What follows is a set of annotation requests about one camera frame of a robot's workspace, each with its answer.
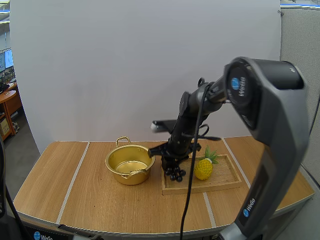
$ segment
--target office desk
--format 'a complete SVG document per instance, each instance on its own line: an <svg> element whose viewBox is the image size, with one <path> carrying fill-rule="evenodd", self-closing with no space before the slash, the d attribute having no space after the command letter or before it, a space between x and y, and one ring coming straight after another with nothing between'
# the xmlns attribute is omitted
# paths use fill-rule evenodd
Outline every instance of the office desk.
<svg viewBox="0 0 320 240"><path fill-rule="evenodd" d="M22 102L20 98L20 93L18 89L18 84L16 82L13 83L12 86L10 86L6 91L11 91L15 90L16 95L11 98L9 101L7 101L7 108L8 108L8 113L11 116L15 111L17 111L19 108L22 107Z"/></svg>
<svg viewBox="0 0 320 240"><path fill-rule="evenodd" d="M2 140L4 141L10 134L15 135L16 132L14 130L14 126L11 121L11 117L8 110L8 101L16 96L16 91L4 91L0 94L0 105L1 105L1 111L4 112L0 116L0 119L6 118L6 121L8 122L10 130L6 133L6 135L2 136Z"/></svg>
<svg viewBox="0 0 320 240"><path fill-rule="evenodd" d="M160 143L138 144L150 148ZM238 166L242 184L233 189L192 193L184 223L189 237L216 234L235 220L264 149L251 136L199 143L199 156L204 154L206 145L218 154L229 155L233 165ZM186 194L162 195L160 157L156 157L148 180L134 186L120 184L105 165L107 154L115 147L115 142L51 143L14 200L24 221L98 231L110 239L176 239ZM313 194L298 172L270 220L272 234L285 227Z"/></svg>

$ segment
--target pot handle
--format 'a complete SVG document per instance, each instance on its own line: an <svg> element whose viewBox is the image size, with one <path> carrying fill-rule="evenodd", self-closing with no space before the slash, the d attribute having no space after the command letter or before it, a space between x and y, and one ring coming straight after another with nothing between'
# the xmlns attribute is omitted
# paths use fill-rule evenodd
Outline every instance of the pot handle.
<svg viewBox="0 0 320 240"><path fill-rule="evenodd" d="M147 175L148 172L145 169L139 169L139 170L130 172L129 175L121 175L121 177L123 177L124 179L130 179L133 175L137 175L137 174L145 174L145 175Z"/></svg>
<svg viewBox="0 0 320 240"><path fill-rule="evenodd" d="M118 147L119 146L119 140L121 139L127 139L128 143L131 144L130 139L127 136L121 136L119 137L116 141L115 141L115 146Z"/></svg>

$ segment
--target wooden tray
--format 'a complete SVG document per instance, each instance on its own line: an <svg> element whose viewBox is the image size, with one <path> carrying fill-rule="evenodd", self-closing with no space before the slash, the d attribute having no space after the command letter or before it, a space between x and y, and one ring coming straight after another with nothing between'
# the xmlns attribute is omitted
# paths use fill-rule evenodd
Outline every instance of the wooden tray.
<svg viewBox="0 0 320 240"><path fill-rule="evenodd" d="M233 165L228 155L218 155L216 160L219 163L213 164L213 170L208 179L200 180L193 175L191 193L233 189L241 186L242 181L237 173L237 166ZM196 157L195 166L199 161L199 157ZM190 165L191 158L180 163L180 168L186 171L182 182L171 181L170 176L166 176L161 168L162 195L186 194L188 192Z"/></svg>

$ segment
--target gold pot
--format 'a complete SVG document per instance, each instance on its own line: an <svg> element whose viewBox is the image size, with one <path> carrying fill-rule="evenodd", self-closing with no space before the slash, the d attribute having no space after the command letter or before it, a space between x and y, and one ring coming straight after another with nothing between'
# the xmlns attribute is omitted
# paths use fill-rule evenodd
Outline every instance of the gold pot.
<svg viewBox="0 0 320 240"><path fill-rule="evenodd" d="M128 144L119 146L121 139L127 139ZM115 146L105 158L105 165L114 178L125 185L136 185L147 180L150 168L155 163L155 157L148 155L148 148L131 144L127 136L119 137Z"/></svg>

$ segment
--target white backdrop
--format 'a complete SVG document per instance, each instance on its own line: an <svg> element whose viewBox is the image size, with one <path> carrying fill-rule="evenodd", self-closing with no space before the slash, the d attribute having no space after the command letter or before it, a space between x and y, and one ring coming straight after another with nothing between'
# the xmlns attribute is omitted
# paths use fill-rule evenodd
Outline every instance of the white backdrop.
<svg viewBox="0 0 320 240"><path fill-rule="evenodd" d="M279 60L279 0L14 0L10 34L23 107L42 153L53 141L167 140L184 91L238 56ZM249 132L226 104L210 135Z"/></svg>

